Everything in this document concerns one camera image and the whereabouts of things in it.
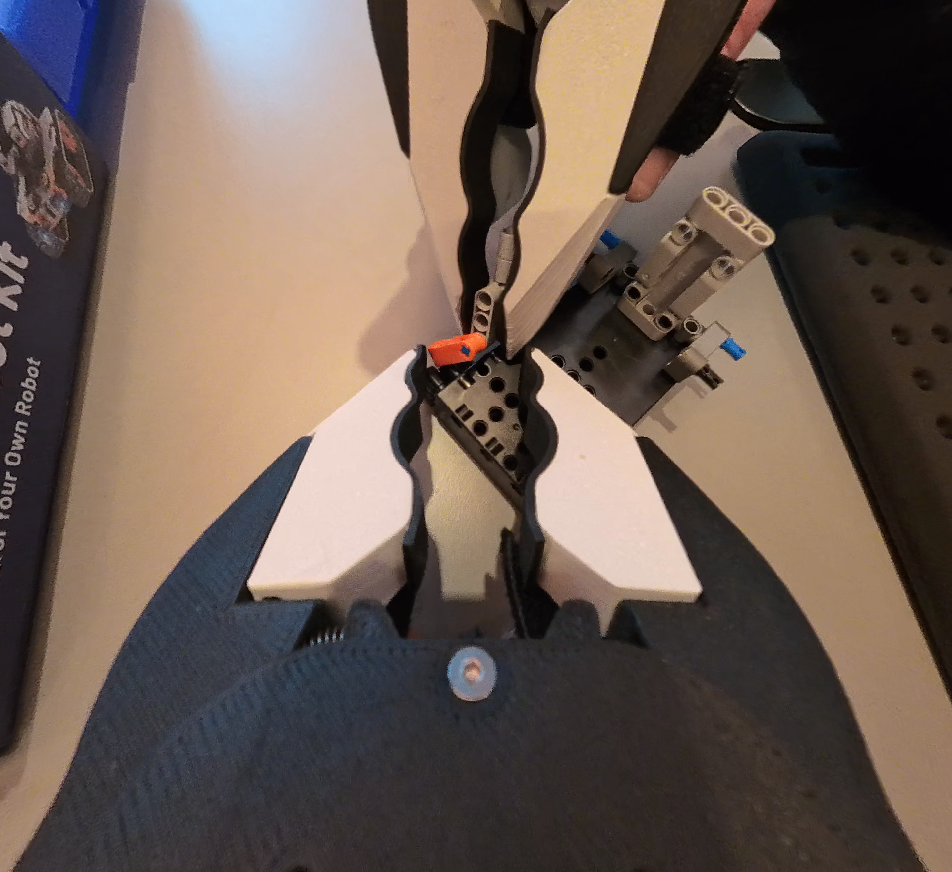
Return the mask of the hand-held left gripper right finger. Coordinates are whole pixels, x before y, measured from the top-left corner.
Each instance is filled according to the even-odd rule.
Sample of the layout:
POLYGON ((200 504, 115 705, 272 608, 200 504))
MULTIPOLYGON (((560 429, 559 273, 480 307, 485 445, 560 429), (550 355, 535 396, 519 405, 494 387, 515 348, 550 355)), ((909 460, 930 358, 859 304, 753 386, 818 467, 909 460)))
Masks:
POLYGON ((539 585, 557 605, 585 602, 608 628, 624 601, 694 604, 703 586, 633 428, 539 349, 537 399, 555 428, 532 501, 539 585))

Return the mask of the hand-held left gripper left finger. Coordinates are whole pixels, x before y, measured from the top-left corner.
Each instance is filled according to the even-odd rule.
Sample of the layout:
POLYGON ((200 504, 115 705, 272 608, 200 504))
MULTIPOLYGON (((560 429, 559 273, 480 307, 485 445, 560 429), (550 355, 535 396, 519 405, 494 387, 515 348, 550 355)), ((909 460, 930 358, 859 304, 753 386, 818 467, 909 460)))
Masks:
POLYGON ((422 444, 422 348, 398 357, 311 432, 247 578, 253 600, 317 601, 343 617, 391 602, 422 573, 426 533, 410 462, 422 444))

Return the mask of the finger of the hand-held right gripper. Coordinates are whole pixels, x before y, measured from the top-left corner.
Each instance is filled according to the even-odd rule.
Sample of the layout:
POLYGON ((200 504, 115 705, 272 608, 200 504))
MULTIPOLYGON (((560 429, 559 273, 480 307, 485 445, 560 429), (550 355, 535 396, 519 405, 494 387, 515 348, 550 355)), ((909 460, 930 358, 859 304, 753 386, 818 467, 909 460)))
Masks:
POLYGON ((515 223, 508 357, 541 329, 622 202, 627 187, 611 180, 665 1, 568 0, 541 32, 541 157, 515 223))
POLYGON ((526 137, 506 128, 528 23, 524 0, 408 0, 411 173, 462 330, 490 229, 528 178, 526 137))

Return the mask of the black perforated motor block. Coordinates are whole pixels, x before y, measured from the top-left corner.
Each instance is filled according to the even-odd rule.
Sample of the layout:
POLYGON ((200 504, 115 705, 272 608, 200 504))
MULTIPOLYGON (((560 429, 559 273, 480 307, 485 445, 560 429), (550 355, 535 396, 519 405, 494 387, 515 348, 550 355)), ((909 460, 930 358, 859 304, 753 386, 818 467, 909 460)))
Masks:
POLYGON ((493 344, 469 363, 430 366, 427 396, 436 418, 514 508, 536 463, 525 443, 521 365, 493 344))

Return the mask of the orange connector piece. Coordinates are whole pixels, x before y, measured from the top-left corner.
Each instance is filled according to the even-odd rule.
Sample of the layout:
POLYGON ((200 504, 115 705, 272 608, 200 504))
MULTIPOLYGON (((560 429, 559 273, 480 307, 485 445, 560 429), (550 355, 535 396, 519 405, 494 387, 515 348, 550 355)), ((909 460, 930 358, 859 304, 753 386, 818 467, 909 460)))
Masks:
POLYGON ((472 363, 487 346, 482 333, 470 332, 435 341, 427 347, 430 366, 437 368, 472 363))

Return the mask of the grey building block assembly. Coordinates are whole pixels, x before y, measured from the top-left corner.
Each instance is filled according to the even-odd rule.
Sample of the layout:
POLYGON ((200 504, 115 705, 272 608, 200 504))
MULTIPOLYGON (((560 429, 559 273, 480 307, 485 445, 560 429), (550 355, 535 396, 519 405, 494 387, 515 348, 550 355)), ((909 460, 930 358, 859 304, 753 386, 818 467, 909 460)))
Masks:
POLYGON ((712 354, 743 352, 700 309, 775 239, 739 199, 707 187, 642 260, 605 233, 531 346, 629 425, 690 378, 715 390, 712 354))

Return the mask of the grey perforated beam piece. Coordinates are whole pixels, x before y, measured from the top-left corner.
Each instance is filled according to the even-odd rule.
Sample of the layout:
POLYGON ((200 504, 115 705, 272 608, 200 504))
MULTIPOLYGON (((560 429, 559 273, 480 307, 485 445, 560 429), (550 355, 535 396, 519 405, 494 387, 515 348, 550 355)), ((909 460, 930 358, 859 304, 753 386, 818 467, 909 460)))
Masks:
POLYGON ((490 183, 495 210, 485 239, 488 281, 473 299, 471 330, 492 345, 503 322, 502 300, 515 262, 515 214, 526 197, 537 165, 539 128, 501 126, 490 151, 490 183))

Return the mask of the dark cloth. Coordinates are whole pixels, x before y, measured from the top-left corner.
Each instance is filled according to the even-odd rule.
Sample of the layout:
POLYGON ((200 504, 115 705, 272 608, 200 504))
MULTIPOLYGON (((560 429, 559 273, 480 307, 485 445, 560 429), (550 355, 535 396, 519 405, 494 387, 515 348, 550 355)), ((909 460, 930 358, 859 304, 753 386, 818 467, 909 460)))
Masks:
POLYGON ((950 138, 951 0, 777 0, 762 30, 853 149, 950 138))

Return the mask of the black perforated mat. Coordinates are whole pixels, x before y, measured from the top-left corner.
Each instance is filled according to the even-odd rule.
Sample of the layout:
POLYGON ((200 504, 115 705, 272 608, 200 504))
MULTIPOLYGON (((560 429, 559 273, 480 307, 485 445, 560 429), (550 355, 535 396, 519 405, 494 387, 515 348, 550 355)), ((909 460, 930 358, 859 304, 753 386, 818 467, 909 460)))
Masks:
POLYGON ((748 207, 946 683, 951 665, 950 236, 828 135, 737 152, 748 207))

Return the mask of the dark blue robot kit box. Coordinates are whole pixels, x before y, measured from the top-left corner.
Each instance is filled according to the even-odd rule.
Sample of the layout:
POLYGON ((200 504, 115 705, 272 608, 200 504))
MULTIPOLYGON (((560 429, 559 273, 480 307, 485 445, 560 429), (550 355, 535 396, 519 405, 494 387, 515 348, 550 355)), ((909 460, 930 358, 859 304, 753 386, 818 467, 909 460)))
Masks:
POLYGON ((110 176, 1 49, 1 749, 11 745, 110 176))

